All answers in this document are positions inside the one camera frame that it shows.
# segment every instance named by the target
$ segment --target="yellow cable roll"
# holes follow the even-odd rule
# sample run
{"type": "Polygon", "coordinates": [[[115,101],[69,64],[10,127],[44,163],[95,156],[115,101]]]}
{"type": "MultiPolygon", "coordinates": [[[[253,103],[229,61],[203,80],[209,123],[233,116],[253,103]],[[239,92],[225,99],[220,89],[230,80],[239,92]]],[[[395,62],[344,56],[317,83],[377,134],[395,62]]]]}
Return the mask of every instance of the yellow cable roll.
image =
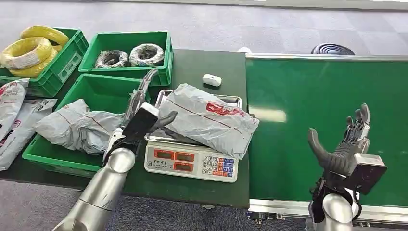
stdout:
{"type": "Polygon", "coordinates": [[[57,52],[60,52],[61,50],[62,50],[62,46],[61,45],[56,45],[56,46],[52,46],[52,47],[54,47],[54,49],[57,51],[57,52]]]}
{"type": "Polygon", "coordinates": [[[37,78],[41,74],[41,72],[51,63],[51,61],[54,59],[57,53],[58,52],[54,48],[52,48],[51,55],[42,63],[24,70],[9,70],[9,71],[16,77],[37,78]]]}
{"type": "Polygon", "coordinates": [[[47,26],[32,26],[21,32],[21,38],[44,37],[64,46],[69,38],[63,32],[47,26]]]}
{"type": "Polygon", "coordinates": [[[1,63],[8,69],[26,69],[46,60],[52,50],[48,39],[32,37],[18,40],[1,53],[1,63]]]}

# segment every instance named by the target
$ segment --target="white label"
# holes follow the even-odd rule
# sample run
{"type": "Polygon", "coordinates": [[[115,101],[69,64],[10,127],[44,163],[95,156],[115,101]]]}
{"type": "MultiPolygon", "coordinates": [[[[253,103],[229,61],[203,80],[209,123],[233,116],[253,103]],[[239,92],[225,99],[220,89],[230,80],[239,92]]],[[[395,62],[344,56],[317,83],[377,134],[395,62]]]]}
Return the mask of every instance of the white label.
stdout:
{"type": "Polygon", "coordinates": [[[16,59],[13,59],[14,66],[17,69],[25,69],[30,66],[34,66],[40,63],[40,59],[34,52],[29,52],[16,59]]]}

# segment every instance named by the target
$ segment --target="crumpled bag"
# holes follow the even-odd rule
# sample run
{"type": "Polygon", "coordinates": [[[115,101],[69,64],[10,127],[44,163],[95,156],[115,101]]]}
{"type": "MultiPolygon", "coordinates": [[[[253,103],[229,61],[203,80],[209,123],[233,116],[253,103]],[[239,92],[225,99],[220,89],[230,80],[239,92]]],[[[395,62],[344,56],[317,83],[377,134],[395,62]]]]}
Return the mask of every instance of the crumpled bag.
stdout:
{"type": "Polygon", "coordinates": [[[88,154],[101,154],[108,145],[110,135],[120,126],[122,115],[100,111],[83,114],[71,125],[72,131],[77,131],[73,132],[75,147],[88,154]]]}
{"type": "Polygon", "coordinates": [[[12,128],[27,93],[29,78],[9,82],[0,87],[0,140],[12,128]]]}
{"type": "Polygon", "coordinates": [[[83,99],[65,105],[34,125],[49,142],[70,150],[102,154],[110,135],[119,127],[123,114],[89,111],[83,99]]]}
{"type": "Polygon", "coordinates": [[[52,100],[24,100],[11,130],[0,141],[0,171],[7,170],[34,135],[33,125],[52,112],[52,100]]]}
{"type": "Polygon", "coordinates": [[[240,160],[259,124],[242,109],[186,83],[161,103],[159,118],[171,111],[178,114],[166,128],[240,160]]]}

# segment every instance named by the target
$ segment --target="black wire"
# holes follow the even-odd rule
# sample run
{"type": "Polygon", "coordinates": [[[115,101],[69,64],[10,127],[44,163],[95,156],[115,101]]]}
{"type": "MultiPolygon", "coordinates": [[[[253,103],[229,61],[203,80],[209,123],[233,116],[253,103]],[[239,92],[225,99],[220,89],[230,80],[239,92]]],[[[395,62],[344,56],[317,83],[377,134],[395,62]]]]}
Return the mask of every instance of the black wire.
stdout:
{"type": "Polygon", "coordinates": [[[355,220],[360,216],[361,210],[362,210],[360,201],[357,199],[357,190],[353,190],[353,198],[354,198],[354,200],[356,201],[357,206],[358,206],[358,212],[357,212],[357,214],[356,214],[356,215],[353,217],[353,219],[352,219],[352,221],[355,221],[355,220]]]}

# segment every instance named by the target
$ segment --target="green plastic crate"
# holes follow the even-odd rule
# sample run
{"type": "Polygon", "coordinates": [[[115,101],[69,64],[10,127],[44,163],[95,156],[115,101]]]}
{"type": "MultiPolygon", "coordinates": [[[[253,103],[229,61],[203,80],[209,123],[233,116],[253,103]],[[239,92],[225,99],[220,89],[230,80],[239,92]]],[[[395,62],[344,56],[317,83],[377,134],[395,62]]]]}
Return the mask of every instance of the green plastic crate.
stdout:
{"type": "MultiPolygon", "coordinates": [[[[92,111],[123,113],[128,105],[129,93],[140,83],[139,79],[82,74],[57,106],[57,110],[78,99],[84,99],[92,111]]],[[[23,158],[40,164],[49,171],[83,177],[92,177],[102,165],[102,155],[72,151],[51,144],[38,134],[23,152],[23,158]]]]}
{"type": "Polygon", "coordinates": [[[172,63],[173,47],[170,34],[167,31],[106,32],[99,33],[92,39],[84,59],[79,65],[79,71],[106,76],[143,78],[150,69],[157,69],[158,75],[153,77],[150,86],[168,86],[171,83],[172,63]],[[156,44],[165,51],[162,66],[94,68],[95,61],[101,51],[121,50],[130,55],[130,51],[142,43],[156,44]]]}
{"type": "MultiPolygon", "coordinates": [[[[37,78],[30,79],[27,95],[54,97],[79,65],[88,48],[88,42],[82,31],[69,28],[54,29],[63,32],[70,40],[37,78]]],[[[0,68],[0,86],[17,79],[20,78],[14,77],[8,69],[0,68]]]]}

